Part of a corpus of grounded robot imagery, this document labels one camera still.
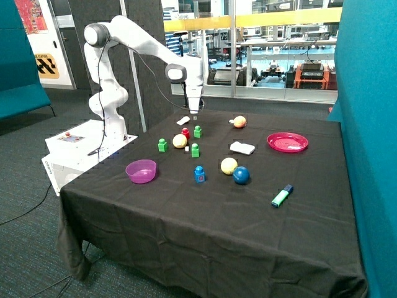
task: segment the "glass window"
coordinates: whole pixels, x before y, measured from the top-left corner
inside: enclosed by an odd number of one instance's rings
[[[205,94],[333,103],[343,0],[173,0]]]

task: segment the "highlighter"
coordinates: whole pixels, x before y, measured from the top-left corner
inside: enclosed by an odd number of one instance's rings
[[[282,202],[288,197],[288,195],[293,191],[293,186],[288,184],[284,187],[282,191],[273,199],[272,206],[279,208]]]

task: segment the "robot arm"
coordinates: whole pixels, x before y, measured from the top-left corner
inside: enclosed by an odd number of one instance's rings
[[[124,118],[117,114],[116,108],[127,101],[128,94],[116,81],[108,56],[109,48],[120,43],[140,55],[156,56],[166,62],[167,78],[172,83],[185,82],[190,113],[196,114],[199,111],[203,88],[201,58],[177,56],[136,23],[123,16],[114,17],[110,23],[88,25],[84,29],[84,38],[84,52],[89,72],[96,83],[99,83],[100,77],[102,87],[102,91],[90,98],[89,105],[93,112],[101,118],[105,117],[107,137],[120,139],[127,135]]]

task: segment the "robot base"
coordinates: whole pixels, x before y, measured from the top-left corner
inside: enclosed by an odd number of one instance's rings
[[[99,147],[103,130],[102,121],[89,120],[45,140],[50,154],[42,159],[42,163],[57,196],[64,185],[98,164],[98,153],[88,154]],[[136,138],[137,136],[128,135],[124,141],[111,143],[105,137],[99,150],[99,161]]]

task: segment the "gray carpet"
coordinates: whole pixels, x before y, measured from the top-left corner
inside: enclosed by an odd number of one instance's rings
[[[57,117],[44,107],[0,120],[0,297],[57,297],[69,280],[65,279],[69,274],[55,250],[59,200],[53,189],[35,210],[1,225],[43,200],[50,185],[41,163],[48,154],[44,139],[97,119],[89,110],[87,91],[46,92]],[[328,115],[328,106],[319,104],[237,99],[207,99],[206,108],[323,120]],[[133,268],[113,262],[93,245],[87,257],[97,260],[89,277],[84,282],[72,279],[61,297],[196,297],[181,288],[164,287]]]

